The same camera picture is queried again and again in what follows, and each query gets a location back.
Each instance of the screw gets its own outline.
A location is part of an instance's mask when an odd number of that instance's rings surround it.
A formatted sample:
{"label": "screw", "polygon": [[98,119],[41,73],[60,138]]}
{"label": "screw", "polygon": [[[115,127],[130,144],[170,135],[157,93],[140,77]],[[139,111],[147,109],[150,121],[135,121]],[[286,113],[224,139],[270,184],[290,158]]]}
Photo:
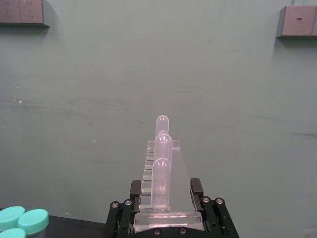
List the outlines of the screw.
{"label": "screw", "polygon": [[155,230],[154,230],[154,235],[157,235],[157,236],[158,236],[159,234],[160,234],[160,229],[155,229]]}
{"label": "screw", "polygon": [[186,229],[185,228],[181,228],[181,229],[179,229],[179,232],[183,235],[183,234],[186,233]]}
{"label": "screw", "polygon": [[126,200],[124,204],[127,206],[130,206],[132,204],[132,202],[131,202],[131,200]]}
{"label": "screw", "polygon": [[209,202],[209,198],[203,197],[203,202],[205,202],[205,203]]}
{"label": "screw", "polygon": [[217,198],[216,203],[222,204],[222,203],[223,203],[223,200],[222,200],[221,198]]}
{"label": "screw", "polygon": [[112,208],[116,208],[116,207],[118,207],[119,206],[119,203],[117,203],[117,202],[113,202],[112,204],[111,204],[111,207]]}

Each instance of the black table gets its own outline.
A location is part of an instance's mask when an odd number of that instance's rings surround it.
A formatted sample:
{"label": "black table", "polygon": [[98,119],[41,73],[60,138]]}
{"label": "black table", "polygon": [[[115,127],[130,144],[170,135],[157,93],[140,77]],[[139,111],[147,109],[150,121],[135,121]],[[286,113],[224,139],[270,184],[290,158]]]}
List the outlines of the black table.
{"label": "black table", "polygon": [[104,229],[102,223],[50,216],[46,238],[102,238]]}

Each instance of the wall-mounted box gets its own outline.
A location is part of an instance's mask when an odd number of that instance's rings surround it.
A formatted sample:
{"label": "wall-mounted box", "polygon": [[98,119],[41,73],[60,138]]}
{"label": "wall-mounted box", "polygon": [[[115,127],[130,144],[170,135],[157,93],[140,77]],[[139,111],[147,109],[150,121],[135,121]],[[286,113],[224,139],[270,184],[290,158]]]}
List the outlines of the wall-mounted box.
{"label": "wall-mounted box", "polygon": [[278,38],[312,37],[317,6],[286,6],[280,13]]}
{"label": "wall-mounted box", "polygon": [[19,0],[21,23],[44,24],[42,0]]}
{"label": "wall-mounted box", "polygon": [[19,0],[0,0],[0,22],[20,23]]}
{"label": "wall-mounted box", "polygon": [[0,24],[44,26],[43,0],[0,0]]}
{"label": "wall-mounted box", "polygon": [[316,10],[316,18],[315,18],[315,23],[313,28],[313,36],[317,37],[317,10]]}

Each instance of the transparent plastic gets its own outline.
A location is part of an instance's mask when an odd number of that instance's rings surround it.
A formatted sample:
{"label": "transparent plastic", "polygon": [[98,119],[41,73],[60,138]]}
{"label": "transparent plastic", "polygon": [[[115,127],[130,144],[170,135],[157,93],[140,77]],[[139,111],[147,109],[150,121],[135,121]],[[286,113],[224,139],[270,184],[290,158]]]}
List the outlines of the transparent plastic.
{"label": "transparent plastic", "polygon": [[169,134],[162,132],[155,138],[154,161],[166,158],[172,163],[173,140]]}
{"label": "transparent plastic", "polygon": [[168,124],[166,116],[158,117],[156,139],[148,141],[140,212],[134,219],[136,233],[159,227],[203,230],[202,216],[192,204],[180,141],[169,136]]}
{"label": "transparent plastic", "polygon": [[134,219],[135,232],[159,227],[189,227],[204,230],[200,212],[137,213]]}
{"label": "transparent plastic", "polygon": [[301,238],[317,238],[317,228],[304,229]]}
{"label": "transparent plastic", "polygon": [[165,131],[168,134],[168,130],[169,130],[169,119],[167,116],[159,116],[157,118],[157,124],[156,124],[156,128],[155,128],[155,137],[158,136],[158,134],[161,131]]}
{"label": "transparent plastic", "polygon": [[166,158],[159,158],[153,164],[151,206],[155,212],[170,211],[170,173],[171,163]]}
{"label": "transparent plastic", "polygon": [[27,235],[27,238],[46,238],[46,229],[41,230],[40,232],[37,232],[35,234]]}

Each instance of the black metal bracket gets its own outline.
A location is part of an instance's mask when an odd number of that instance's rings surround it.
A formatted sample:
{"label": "black metal bracket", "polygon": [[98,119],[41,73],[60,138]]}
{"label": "black metal bracket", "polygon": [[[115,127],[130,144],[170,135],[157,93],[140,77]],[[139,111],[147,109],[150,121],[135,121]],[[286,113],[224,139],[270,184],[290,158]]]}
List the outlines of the black metal bracket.
{"label": "black metal bracket", "polygon": [[133,220],[139,212],[141,181],[131,183],[130,199],[110,204],[103,238],[239,238],[222,198],[204,196],[199,178],[191,178],[190,192],[195,210],[203,218],[204,231],[186,227],[153,228],[135,233]]}

